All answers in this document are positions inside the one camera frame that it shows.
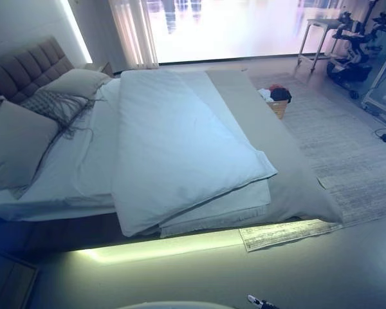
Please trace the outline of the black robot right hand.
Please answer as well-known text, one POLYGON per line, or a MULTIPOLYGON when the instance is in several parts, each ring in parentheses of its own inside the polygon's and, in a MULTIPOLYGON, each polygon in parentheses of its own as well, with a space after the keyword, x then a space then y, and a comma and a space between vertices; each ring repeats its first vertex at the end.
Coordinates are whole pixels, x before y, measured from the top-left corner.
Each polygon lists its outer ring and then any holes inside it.
POLYGON ((258 309, 279 309, 279 307, 268 302, 267 300, 260 300, 253 295, 248 294, 247 300, 258 309))

